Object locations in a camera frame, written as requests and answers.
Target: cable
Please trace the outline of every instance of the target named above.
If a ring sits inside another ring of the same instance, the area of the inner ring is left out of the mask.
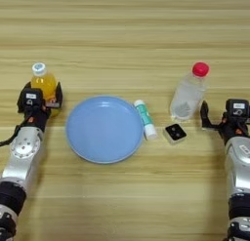
[[[23,127],[23,125],[27,123],[27,121],[32,116],[32,114],[33,114],[33,111],[31,110],[29,112],[29,114],[24,118],[24,120],[15,128],[15,131],[14,131],[13,135],[11,137],[9,137],[5,141],[0,141],[0,147],[4,146],[4,145],[8,145],[8,144],[10,144],[14,140],[14,138],[18,135],[21,127]]]

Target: red bottle cap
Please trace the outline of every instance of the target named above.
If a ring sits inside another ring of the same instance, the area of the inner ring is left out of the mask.
[[[204,62],[197,62],[192,68],[192,73],[198,77],[205,77],[208,71],[209,66]]]

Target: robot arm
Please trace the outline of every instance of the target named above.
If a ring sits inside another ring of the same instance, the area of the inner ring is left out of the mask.
[[[50,109],[44,103],[40,90],[22,91],[24,121],[11,142],[11,157],[0,179],[0,241],[13,240],[18,216],[36,176],[50,116]]]
[[[227,112],[219,125],[208,119],[208,105],[201,106],[202,128],[219,131],[226,146],[229,230],[225,241],[250,240],[250,138],[246,123],[247,100],[228,100]]]

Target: wood grain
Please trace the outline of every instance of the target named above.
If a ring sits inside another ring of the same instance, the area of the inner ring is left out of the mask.
[[[184,123],[171,146],[169,103],[192,64],[211,66],[206,94],[219,121],[228,98],[249,99],[250,0],[0,0],[0,138],[21,115],[16,101],[44,61],[62,82],[62,113],[49,124],[47,155],[26,201],[17,241],[211,241],[227,232],[224,147]],[[146,101],[160,138],[130,159],[100,166],[68,147],[64,123],[81,100]],[[1,149],[1,169],[8,147]]]

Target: tube cap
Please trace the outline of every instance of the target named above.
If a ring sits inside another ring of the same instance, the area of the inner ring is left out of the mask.
[[[192,68],[192,73],[198,77],[205,77],[208,71],[209,66],[205,62],[197,62]]]
[[[140,104],[145,104],[145,102],[144,102],[143,100],[136,100],[136,101],[134,102],[134,106],[138,106],[138,105],[140,105]]]
[[[32,66],[32,71],[35,76],[43,76],[47,71],[45,63],[42,62],[35,63]]]
[[[145,136],[146,139],[150,141],[158,137],[155,127],[152,124],[145,125]]]

